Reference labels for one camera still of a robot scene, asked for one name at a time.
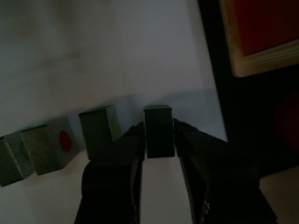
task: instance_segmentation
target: white surface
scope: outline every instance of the white surface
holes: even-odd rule
[[[196,0],[4,0],[0,49],[0,136],[68,116],[82,149],[77,113],[112,103],[122,131],[144,106],[168,104],[175,118],[225,139]],[[46,199],[57,184],[78,187],[73,175],[0,189],[0,221],[68,223],[57,217],[78,195]]]

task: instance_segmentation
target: red dot on block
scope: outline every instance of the red dot on block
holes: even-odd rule
[[[72,141],[70,141],[70,136],[66,131],[60,132],[60,147],[65,152],[70,151],[70,146],[72,146]]]
[[[299,90],[281,100],[276,108],[275,131],[284,143],[299,152]]]

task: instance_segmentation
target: black object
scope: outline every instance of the black object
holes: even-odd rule
[[[280,101],[299,90],[299,65],[235,78],[220,0],[197,0],[228,141],[256,160],[260,177],[299,165],[299,153],[276,134]]]
[[[89,161],[82,174],[76,224],[140,223],[144,133],[140,123]],[[276,224],[257,187],[257,167],[247,153],[177,120],[172,134],[192,223]]]
[[[173,124],[192,222],[275,224],[276,215],[259,190],[257,166],[247,152],[187,123]]]
[[[173,157],[173,118],[169,106],[144,107],[144,132],[147,157]]]
[[[140,223],[144,142],[139,124],[89,161],[76,224]]]

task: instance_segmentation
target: block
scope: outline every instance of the block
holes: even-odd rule
[[[24,130],[22,142],[38,175],[61,169],[78,153],[68,118]]]
[[[78,114],[88,159],[94,158],[118,138],[120,128],[113,106],[93,108]]]
[[[0,185],[10,185],[32,173],[33,165],[17,131],[0,138]]]
[[[173,118],[169,106],[144,107],[144,133],[147,157],[173,157]]]

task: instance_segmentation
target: gray block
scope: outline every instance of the gray block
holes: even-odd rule
[[[88,159],[92,159],[98,151],[120,138],[114,107],[105,106],[81,112],[78,120],[86,145]]]
[[[33,173],[21,132],[0,138],[0,185],[6,186]]]
[[[38,175],[61,169],[78,153],[66,118],[24,130],[22,141]]]

